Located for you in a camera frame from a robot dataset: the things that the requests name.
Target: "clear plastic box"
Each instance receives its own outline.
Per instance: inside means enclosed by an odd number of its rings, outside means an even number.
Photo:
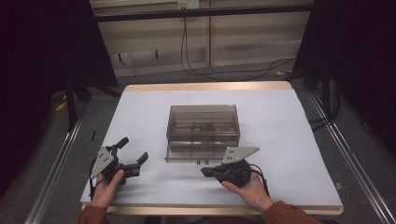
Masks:
[[[239,144],[236,105],[172,105],[166,137],[168,162],[220,162]]]

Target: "orange sleeve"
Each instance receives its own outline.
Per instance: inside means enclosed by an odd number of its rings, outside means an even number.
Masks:
[[[264,212],[262,218],[266,224],[320,224],[320,222],[309,217],[305,211],[292,204],[284,204],[283,202],[274,203],[267,211]]]
[[[105,224],[106,209],[101,207],[86,206],[72,224]]]

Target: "wire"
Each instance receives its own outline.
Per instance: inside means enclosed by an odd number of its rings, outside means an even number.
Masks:
[[[264,186],[264,190],[265,192],[268,194],[268,197],[270,197],[270,192],[268,191],[268,186],[267,186],[267,180],[264,178],[264,174],[262,173],[262,169],[260,169],[260,167],[258,165],[255,164],[250,164],[250,166],[254,166],[257,169],[259,169],[260,171],[254,170],[254,169],[246,169],[246,171],[250,171],[251,173],[256,173],[260,176],[260,178],[262,179],[262,185]]]
[[[309,120],[309,122],[323,122],[321,124],[319,124],[317,127],[312,129],[312,132],[315,132],[317,130],[319,130],[320,128],[328,125],[329,123],[331,123],[333,120],[335,120],[335,118],[337,117],[338,113],[340,112],[340,107],[341,107],[341,101],[340,101],[340,91],[339,88],[337,87],[335,90],[335,94],[334,94],[334,98],[333,98],[333,102],[332,102],[332,113],[330,114],[330,116],[328,118],[325,119],[316,119],[316,120]]]
[[[88,174],[89,179],[90,179],[90,191],[91,191],[90,197],[91,197],[91,200],[93,198],[93,194],[95,193],[95,188],[96,188],[96,187],[93,186],[92,179],[91,179],[92,168],[93,168],[93,165],[95,164],[95,162],[96,162],[96,157],[92,159],[91,166],[90,166],[90,173]]]
[[[104,178],[101,179],[99,182],[97,182],[97,183],[96,183],[96,186],[98,186],[100,183],[102,183],[103,180],[104,180]]]
[[[183,49],[184,49],[184,42],[186,42],[186,48],[185,48],[185,54],[186,54],[186,60],[187,60],[187,64],[190,68],[190,71],[184,66],[183,64]],[[218,71],[218,72],[209,72],[209,73],[200,73],[195,71],[194,69],[192,69],[191,65],[190,65],[190,60],[189,60],[189,52],[188,52],[188,35],[187,35],[187,22],[186,22],[186,18],[184,18],[184,31],[183,31],[183,37],[182,37],[182,41],[181,41],[181,49],[180,49],[180,64],[183,67],[184,71],[186,71],[188,74],[192,75],[192,76],[198,76],[198,77],[208,77],[214,80],[218,80],[218,81],[228,81],[228,82],[235,82],[235,81],[250,81],[250,80],[254,80],[260,77],[263,77],[265,75],[267,75],[272,69],[274,68],[278,68],[279,66],[289,63],[291,61],[293,61],[295,58],[292,59],[279,59],[276,60],[274,62],[271,63],[269,68],[265,68],[265,69],[259,69],[259,70],[234,70],[234,71]],[[274,66],[275,63],[280,62],[280,61],[285,61],[277,66]],[[217,77],[211,77],[211,75],[215,75],[215,74],[230,74],[230,73],[258,73],[258,72],[265,72],[257,77],[252,77],[252,78],[245,78],[245,79],[239,79],[239,80],[230,80],[230,79],[224,79],[224,78],[217,78]]]

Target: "hand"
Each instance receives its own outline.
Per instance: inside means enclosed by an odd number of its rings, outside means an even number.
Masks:
[[[238,188],[228,181],[221,182],[221,185],[227,190],[239,194],[247,204],[261,212],[267,210],[274,203],[270,197],[268,197],[262,185],[262,181],[256,173],[251,173],[250,181],[242,188]]]
[[[102,181],[104,177],[102,174],[99,174],[96,178],[96,183],[99,184],[96,184],[91,206],[108,208],[113,201],[116,186],[119,184],[120,180],[122,180],[123,175],[124,171],[118,170],[111,182],[108,183],[105,179]]]

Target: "finger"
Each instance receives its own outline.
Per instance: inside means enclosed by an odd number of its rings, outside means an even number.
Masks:
[[[118,170],[116,174],[113,176],[113,179],[111,180],[110,184],[108,184],[108,187],[115,189],[116,186],[120,183],[120,180],[122,180],[123,174],[124,174],[123,170]]]
[[[239,188],[231,182],[223,181],[223,182],[221,182],[221,185],[231,192],[234,192],[234,193],[239,192]]]

